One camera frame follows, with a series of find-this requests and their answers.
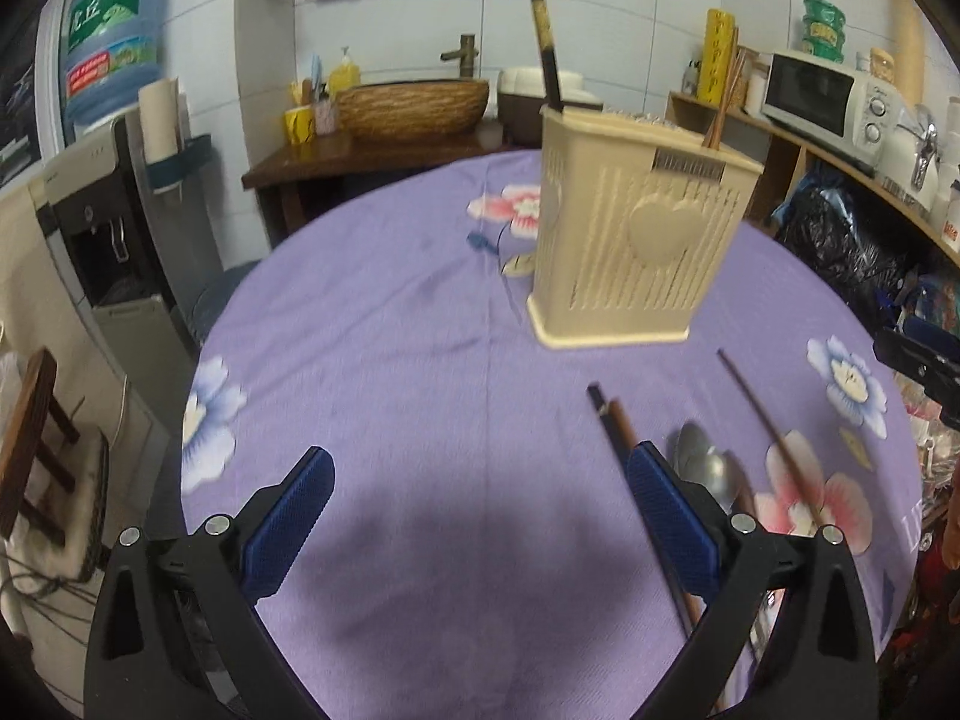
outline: purple tablecloth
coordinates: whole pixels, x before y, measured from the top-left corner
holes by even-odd
[[[530,278],[499,272],[533,242],[467,214],[538,183],[527,152],[354,200],[258,266],[203,348],[185,419],[191,530],[310,445],[336,464],[328,507],[257,605],[299,678],[334,718],[630,716],[683,632],[587,384],[664,453],[698,420],[743,461],[761,519],[803,527],[719,347],[808,447],[824,515],[865,549],[880,648],[915,562],[920,478],[859,323],[743,225],[685,343],[550,351],[527,319]],[[472,231],[501,237],[500,255]]]

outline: wooden countertop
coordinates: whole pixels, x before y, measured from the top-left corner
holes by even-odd
[[[347,132],[323,135],[303,146],[285,146],[243,176],[244,189],[262,189],[311,178],[378,170],[438,167],[458,159],[511,151],[503,128],[484,119],[474,132],[414,143],[358,141]]]
[[[675,103],[695,105],[699,108],[716,108],[716,106],[702,103],[701,100],[698,100],[691,95],[683,95],[679,92],[671,92],[670,98],[675,100]],[[915,228],[920,230],[920,232],[928,237],[930,242],[932,242],[933,245],[936,245],[936,247],[947,256],[947,259],[949,259],[949,261],[951,261],[957,269],[960,269],[960,254],[952,250],[944,242],[944,240],[940,237],[940,233],[935,233],[933,228],[930,227],[930,225],[920,216],[920,214],[918,214],[912,208],[907,208],[901,201],[899,201],[899,199],[896,199],[896,197],[890,194],[889,191],[880,186],[880,183],[873,180],[869,175],[866,175],[865,172],[861,172],[861,170],[858,170],[850,163],[845,162],[836,154],[833,154],[830,151],[827,151],[825,148],[822,148],[822,146],[817,146],[816,143],[811,143],[810,141],[805,140],[804,138],[793,132],[790,132],[787,129],[777,127],[776,124],[771,124],[771,122],[766,122],[763,119],[755,119],[754,117],[743,113],[743,111],[733,110],[733,108],[731,108],[731,110],[728,111],[727,118],[736,119],[738,122],[749,124],[750,127],[756,127],[764,132],[768,132],[770,135],[776,138],[781,138],[781,140],[795,143],[795,145],[805,148],[810,154],[813,154],[818,159],[827,162],[829,165],[833,165],[837,168],[837,170],[845,172],[846,175],[851,177],[858,184],[870,190],[881,200],[896,209],[901,215],[904,216],[904,218],[906,218],[906,220],[909,221],[909,223],[913,224]]]

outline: yellow soap bottle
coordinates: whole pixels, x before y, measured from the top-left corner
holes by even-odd
[[[331,98],[338,92],[352,89],[360,85],[360,68],[350,59],[349,46],[344,46],[344,58],[340,64],[330,71],[330,78],[326,81],[326,90]]]

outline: green container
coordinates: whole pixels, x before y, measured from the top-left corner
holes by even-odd
[[[810,16],[803,17],[803,37],[812,43],[823,43],[839,52],[847,42],[843,29],[834,29],[828,23],[818,22]]]
[[[832,2],[826,0],[803,0],[803,7],[806,8],[806,15],[810,16],[815,22],[825,23],[832,26],[837,32],[843,31],[847,23],[847,17]]]
[[[837,49],[829,47],[826,43],[821,43],[820,41],[805,40],[800,43],[800,50],[802,50],[803,53],[812,53],[814,56],[819,56],[821,59],[829,59],[837,64],[843,64],[842,53]]]

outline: pink flower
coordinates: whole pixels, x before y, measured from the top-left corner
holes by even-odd
[[[473,218],[510,223],[517,238],[535,238],[539,222],[539,186],[508,186],[500,194],[484,194],[467,205]]]
[[[784,436],[797,461],[806,496],[814,504],[824,523],[836,525],[854,555],[863,554],[874,533],[874,518],[863,490],[850,476],[833,474],[824,483],[824,471],[810,442],[799,431]],[[767,475],[774,494],[757,493],[757,518],[768,531],[792,536],[813,536],[817,532],[813,513],[793,483],[790,471],[776,445],[767,450]]]

